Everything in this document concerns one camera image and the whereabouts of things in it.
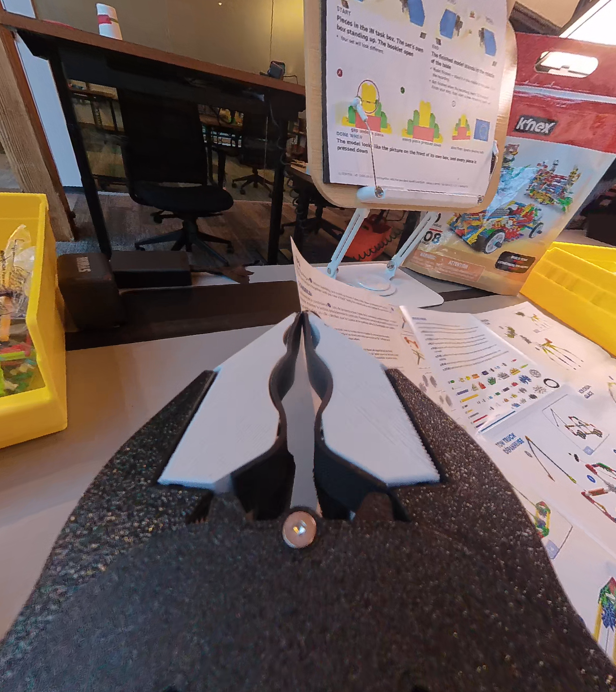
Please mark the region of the black block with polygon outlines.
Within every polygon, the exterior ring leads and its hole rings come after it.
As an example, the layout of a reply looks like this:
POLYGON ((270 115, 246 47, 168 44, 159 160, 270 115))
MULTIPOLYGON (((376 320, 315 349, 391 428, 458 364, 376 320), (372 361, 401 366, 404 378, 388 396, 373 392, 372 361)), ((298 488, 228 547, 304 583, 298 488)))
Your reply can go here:
POLYGON ((126 321, 124 303, 106 255, 60 255, 57 272, 66 309, 79 330, 116 327, 126 321))

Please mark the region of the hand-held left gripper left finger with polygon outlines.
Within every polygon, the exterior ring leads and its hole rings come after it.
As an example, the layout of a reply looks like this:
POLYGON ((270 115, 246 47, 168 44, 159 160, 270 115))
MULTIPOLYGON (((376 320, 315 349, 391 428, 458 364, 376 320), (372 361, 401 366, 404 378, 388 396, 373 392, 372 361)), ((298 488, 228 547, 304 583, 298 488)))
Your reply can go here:
POLYGON ((284 514, 295 462, 283 399, 301 335, 301 313, 290 315, 196 380, 205 380, 204 393, 158 484, 232 492, 255 520, 284 514))

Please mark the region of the yellow plastic bin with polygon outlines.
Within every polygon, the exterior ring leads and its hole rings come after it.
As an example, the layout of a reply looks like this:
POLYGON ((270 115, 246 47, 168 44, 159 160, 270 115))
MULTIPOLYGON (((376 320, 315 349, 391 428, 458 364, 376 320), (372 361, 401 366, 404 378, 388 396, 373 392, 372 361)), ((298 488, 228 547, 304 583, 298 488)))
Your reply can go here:
POLYGON ((0 449, 58 432, 68 423, 63 300, 48 203, 44 195, 0 193, 0 249, 21 224, 36 248, 27 326, 43 384, 0 398, 0 449))
POLYGON ((521 293, 616 357, 616 248, 555 241, 521 293))

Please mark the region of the dark wooden table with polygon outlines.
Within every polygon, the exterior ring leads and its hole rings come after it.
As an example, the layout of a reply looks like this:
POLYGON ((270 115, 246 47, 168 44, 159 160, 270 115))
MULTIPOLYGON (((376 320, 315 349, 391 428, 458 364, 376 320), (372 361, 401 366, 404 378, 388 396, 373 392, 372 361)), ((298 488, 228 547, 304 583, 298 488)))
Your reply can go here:
POLYGON ((140 91, 199 105, 229 108, 245 115, 264 115, 272 120, 277 135, 271 137, 270 142, 275 143, 279 158, 272 188, 268 261, 276 264, 288 124, 297 121, 298 113, 305 109, 303 86, 5 10, 0 10, 0 26, 18 32, 32 54, 47 60, 50 65, 90 218, 99 248, 107 257, 112 253, 111 242, 72 104, 69 80, 140 91))

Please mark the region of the black power adapter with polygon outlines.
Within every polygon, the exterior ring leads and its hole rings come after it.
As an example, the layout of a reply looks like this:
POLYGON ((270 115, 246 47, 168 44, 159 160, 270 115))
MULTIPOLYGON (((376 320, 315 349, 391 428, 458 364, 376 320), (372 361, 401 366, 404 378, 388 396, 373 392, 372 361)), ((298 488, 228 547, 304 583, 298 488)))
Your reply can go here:
POLYGON ((190 259, 173 250, 114 250, 110 266, 119 289, 190 287, 190 259))

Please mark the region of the black office chair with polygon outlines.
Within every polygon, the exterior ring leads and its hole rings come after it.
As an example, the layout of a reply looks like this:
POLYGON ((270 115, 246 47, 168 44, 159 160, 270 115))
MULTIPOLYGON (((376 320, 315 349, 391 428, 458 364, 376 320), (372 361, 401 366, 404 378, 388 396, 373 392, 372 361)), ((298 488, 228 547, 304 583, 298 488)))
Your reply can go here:
POLYGON ((201 232, 197 224, 199 218, 219 215, 234 203, 227 191, 209 180, 198 105, 127 89, 118 89, 118 102, 130 197, 157 209, 153 214, 157 223, 165 218, 182 220, 180 230, 139 240, 136 249, 173 241, 172 250, 190 252, 196 245, 229 266, 209 243, 224 243, 232 253, 232 242, 201 232))

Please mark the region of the white paper cup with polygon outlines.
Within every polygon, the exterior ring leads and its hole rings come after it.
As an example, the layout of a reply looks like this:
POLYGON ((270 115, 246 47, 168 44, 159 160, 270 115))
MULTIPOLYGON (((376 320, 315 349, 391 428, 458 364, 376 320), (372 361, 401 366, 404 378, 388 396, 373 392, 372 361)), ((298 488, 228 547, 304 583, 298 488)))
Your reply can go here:
POLYGON ((96 3, 98 33, 107 38, 122 40, 122 31, 116 9, 108 4, 96 3))

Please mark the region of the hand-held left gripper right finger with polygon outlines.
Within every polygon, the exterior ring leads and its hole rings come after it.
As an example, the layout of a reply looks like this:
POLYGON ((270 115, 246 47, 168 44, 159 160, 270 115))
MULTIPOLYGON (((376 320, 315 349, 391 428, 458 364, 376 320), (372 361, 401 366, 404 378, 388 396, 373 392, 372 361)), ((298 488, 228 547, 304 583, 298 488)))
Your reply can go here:
POLYGON ((385 368, 354 341, 303 313, 309 379, 320 398, 313 477, 324 518, 348 520, 371 493, 407 520, 400 487, 437 484, 441 475, 385 368))

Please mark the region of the white printed task sheet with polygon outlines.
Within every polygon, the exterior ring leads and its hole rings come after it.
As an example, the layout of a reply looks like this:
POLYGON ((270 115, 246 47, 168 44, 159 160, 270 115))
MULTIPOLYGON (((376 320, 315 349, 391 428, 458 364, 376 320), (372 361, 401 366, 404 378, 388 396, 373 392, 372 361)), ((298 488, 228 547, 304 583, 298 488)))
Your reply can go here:
POLYGON ((491 180, 506 1, 321 1, 325 183, 466 208, 491 180))

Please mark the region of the wooden pillar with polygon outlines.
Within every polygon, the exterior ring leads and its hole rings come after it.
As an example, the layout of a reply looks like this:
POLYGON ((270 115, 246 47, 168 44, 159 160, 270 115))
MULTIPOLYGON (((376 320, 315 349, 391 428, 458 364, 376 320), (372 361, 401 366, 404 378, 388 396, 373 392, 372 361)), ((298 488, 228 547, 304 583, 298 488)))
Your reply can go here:
POLYGON ((23 192, 47 196, 57 241, 75 225, 11 30, 0 25, 0 141, 23 192))

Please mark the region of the fold-out instruction booklet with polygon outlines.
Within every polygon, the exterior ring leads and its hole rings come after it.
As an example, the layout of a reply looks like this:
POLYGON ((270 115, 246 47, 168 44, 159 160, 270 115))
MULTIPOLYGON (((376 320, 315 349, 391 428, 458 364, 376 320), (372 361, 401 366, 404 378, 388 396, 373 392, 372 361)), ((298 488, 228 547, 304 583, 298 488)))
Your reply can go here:
POLYGON ((302 308, 401 368, 489 453, 616 665, 616 359, 531 303, 477 315, 391 306, 292 249, 302 308))

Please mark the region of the red and tan toy box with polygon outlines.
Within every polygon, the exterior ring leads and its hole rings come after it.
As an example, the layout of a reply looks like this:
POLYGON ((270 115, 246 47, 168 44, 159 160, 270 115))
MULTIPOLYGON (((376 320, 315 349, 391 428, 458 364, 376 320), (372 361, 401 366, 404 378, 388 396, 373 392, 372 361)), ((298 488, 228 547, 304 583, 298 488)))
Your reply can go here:
POLYGON ((441 216, 413 271, 516 295, 616 158, 616 46, 517 33, 500 182, 482 212, 441 216))

